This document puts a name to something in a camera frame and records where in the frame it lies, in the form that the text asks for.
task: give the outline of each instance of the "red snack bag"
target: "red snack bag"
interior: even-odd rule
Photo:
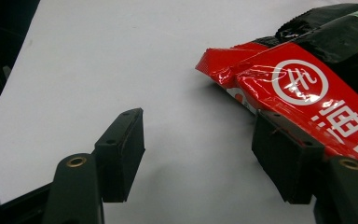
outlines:
[[[327,157],[358,160],[358,11],[345,8],[310,32],[292,29],[299,35],[289,42],[283,43],[286,33],[267,37],[270,45],[259,39],[207,49],[197,69],[254,113],[267,109],[289,118],[325,145]]]

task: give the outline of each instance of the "white circle logo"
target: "white circle logo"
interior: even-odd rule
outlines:
[[[290,104],[312,105],[327,94],[328,81],[317,66],[301,60],[286,60],[275,66],[272,87]]]

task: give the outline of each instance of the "white backdrop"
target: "white backdrop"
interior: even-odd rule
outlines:
[[[0,201],[52,181],[141,107],[146,152],[106,223],[314,223],[251,151],[254,116],[194,66],[338,0],[41,0],[0,98]]]

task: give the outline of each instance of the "red plastic packaging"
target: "red plastic packaging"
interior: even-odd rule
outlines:
[[[196,68],[252,112],[289,118],[325,145],[326,157],[358,160],[358,94],[296,43],[207,49]]]

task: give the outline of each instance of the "black plastic bracket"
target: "black plastic bracket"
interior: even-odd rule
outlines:
[[[318,224],[358,224],[358,160],[323,160],[324,146],[289,119],[258,111],[252,150],[289,203],[317,198]]]
[[[123,112],[91,154],[63,159],[51,184],[0,205],[0,224],[101,224],[102,199],[127,200],[144,152],[143,110]]]
[[[310,203],[312,173],[324,155],[324,146],[289,119],[258,111],[252,151],[289,203]]]

